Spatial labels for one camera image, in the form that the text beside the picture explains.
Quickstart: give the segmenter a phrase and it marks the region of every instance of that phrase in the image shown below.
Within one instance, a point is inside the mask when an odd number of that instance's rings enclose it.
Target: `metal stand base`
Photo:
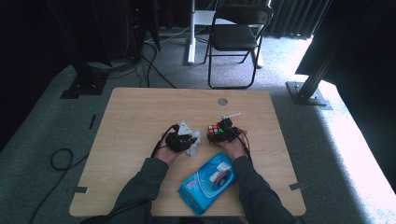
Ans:
[[[78,77],[75,78],[69,90],[62,93],[61,99],[77,99],[80,95],[100,95],[106,85],[108,74],[101,73],[90,86],[79,86]]]
[[[301,98],[299,95],[300,88],[304,85],[303,82],[286,82],[286,86],[289,89],[289,93],[293,102],[297,105],[319,105],[321,109],[331,110],[332,106],[329,101],[325,100],[320,93],[319,89],[308,99]]]

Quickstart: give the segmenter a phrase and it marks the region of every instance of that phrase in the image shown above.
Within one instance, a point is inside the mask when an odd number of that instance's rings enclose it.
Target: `blue package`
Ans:
[[[233,164],[220,152],[189,176],[178,190],[181,198],[199,217],[235,180]]]

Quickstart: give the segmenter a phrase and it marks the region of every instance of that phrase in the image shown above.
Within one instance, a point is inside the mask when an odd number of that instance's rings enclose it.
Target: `wooden table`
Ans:
[[[220,105],[219,99],[228,104]],[[177,190],[186,177],[221,151],[209,145],[207,125],[217,123],[219,116],[237,112],[241,115],[232,117],[233,125],[248,130],[257,172],[292,214],[304,214],[300,190],[290,189],[297,180],[268,92],[141,88],[113,91],[78,184],[88,191],[75,194],[70,214],[75,217],[107,214],[162,133],[185,120],[191,129],[201,132],[198,154],[195,157],[182,154],[170,167],[151,212],[154,216],[194,216]],[[226,189],[204,216],[244,216],[237,184]]]

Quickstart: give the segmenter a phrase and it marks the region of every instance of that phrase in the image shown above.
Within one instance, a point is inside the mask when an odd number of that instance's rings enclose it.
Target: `left hand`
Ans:
[[[179,155],[181,155],[183,152],[176,153],[172,151],[165,143],[165,138],[163,141],[160,143],[160,148],[157,150],[157,152],[154,155],[154,158],[157,158],[159,160],[162,160],[168,164],[168,166],[171,166],[174,161],[177,159]]]

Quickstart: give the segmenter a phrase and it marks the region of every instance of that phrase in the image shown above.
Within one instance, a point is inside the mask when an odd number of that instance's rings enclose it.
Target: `chair backrest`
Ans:
[[[231,5],[217,9],[212,25],[215,25],[216,19],[223,19],[241,25],[261,24],[266,26],[273,15],[274,11],[268,6]]]

